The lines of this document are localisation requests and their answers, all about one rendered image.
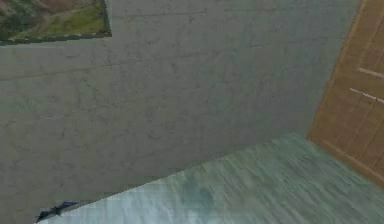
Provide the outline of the framed landscape picture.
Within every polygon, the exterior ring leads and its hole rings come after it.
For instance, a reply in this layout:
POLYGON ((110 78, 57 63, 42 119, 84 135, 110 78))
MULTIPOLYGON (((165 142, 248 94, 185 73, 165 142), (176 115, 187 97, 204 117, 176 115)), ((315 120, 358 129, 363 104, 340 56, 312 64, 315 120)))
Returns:
POLYGON ((106 0, 0 0, 0 46, 111 36, 106 0))

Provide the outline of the brown wooden cupboard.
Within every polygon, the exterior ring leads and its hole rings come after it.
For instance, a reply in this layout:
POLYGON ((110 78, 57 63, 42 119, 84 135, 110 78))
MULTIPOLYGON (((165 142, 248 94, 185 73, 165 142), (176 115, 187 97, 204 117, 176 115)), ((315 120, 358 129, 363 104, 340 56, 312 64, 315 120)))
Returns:
POLYGON ((384 0, 360 0, 307 139, 384 189, 384 0))

